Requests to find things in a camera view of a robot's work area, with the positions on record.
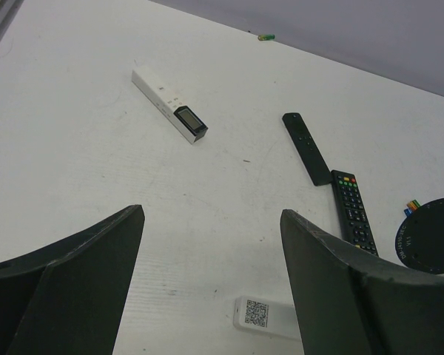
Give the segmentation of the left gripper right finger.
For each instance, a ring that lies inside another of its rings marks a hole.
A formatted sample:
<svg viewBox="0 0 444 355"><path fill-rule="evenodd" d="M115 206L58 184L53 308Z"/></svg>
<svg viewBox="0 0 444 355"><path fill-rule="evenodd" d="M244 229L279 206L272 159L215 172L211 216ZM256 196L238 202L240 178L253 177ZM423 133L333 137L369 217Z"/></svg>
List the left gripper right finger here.
<svg viewBox="0 0 444 355"><path fill-rule="evenodd" d="M280 236L306 354L444 354L444 277L374 256L291 209Z"/></svg>

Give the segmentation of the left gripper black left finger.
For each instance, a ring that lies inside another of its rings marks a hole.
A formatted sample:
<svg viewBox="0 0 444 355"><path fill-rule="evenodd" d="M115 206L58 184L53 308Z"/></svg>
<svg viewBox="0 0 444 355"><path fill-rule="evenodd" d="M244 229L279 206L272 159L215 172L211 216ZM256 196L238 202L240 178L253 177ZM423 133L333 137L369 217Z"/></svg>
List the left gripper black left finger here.
<svg viewBox="0 0 444 355"><path fill-rule="evenodd" d="M144 221L131 205L0 262L0 354L111 354Z"/></svg>

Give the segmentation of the white remote control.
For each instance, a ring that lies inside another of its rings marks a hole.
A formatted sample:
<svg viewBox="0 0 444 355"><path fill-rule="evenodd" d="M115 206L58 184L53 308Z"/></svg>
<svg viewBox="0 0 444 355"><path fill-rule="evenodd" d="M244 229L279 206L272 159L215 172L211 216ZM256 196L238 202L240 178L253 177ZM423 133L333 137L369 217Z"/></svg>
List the white remote control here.
<svg viewBox="0 0 444 355"><path fill-rule="evenodd" d="M286 303L240 296L235 300L233 325L253 334L300 341L295 307Z"/></svg>

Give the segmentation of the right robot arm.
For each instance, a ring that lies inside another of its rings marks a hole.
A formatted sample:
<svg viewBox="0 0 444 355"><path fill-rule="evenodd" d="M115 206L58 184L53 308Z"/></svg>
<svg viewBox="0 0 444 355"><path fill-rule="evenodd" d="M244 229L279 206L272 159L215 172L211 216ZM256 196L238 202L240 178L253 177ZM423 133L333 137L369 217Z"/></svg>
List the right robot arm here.
<svg viewBox="0 0 444 355"><path fill-rule="evenodd" d="M414 210L400 225L395 251L401 263L429 274L444 274L444 198Z"/></svg>

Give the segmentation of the black remote with buttons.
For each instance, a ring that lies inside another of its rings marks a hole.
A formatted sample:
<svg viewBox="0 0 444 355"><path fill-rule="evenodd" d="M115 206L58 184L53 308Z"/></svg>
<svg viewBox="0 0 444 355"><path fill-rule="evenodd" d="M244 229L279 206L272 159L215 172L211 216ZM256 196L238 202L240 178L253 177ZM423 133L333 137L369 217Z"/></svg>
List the black remote with buttons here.
<svg viewBox="0 0 444 355"><path fill-rule="evenodd" d="M334 201L343 240L358 249L378 256L355 175L338 170L331 170L331 174Z"/></svg>

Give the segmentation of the slim black remote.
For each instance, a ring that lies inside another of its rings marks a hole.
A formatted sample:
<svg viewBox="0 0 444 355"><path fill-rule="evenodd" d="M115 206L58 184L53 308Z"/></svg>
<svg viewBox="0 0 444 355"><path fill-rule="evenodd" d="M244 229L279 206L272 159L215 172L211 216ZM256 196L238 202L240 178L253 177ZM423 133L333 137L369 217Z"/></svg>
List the slim black remote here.
<svg viewBox="0 0 444 355"><path fill-rule="evenodd" d="M332 181L320 150L299 113L285 113L282 121L315 186L328 185Z"/></svg>

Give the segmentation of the white remote with display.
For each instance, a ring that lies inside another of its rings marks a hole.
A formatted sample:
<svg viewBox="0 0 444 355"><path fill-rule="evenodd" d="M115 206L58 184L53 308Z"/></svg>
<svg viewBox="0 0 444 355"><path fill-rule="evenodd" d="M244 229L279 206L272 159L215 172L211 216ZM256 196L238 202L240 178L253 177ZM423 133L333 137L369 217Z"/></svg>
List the white remote with display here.
<svg viewBox="0 0 444 355"><path fill-rule="evenodd" d="M131 79L190 144L199 141L207 133L207 125L186 105L186 101L168 87L150 68L136 67L132 71Z"/></svg>

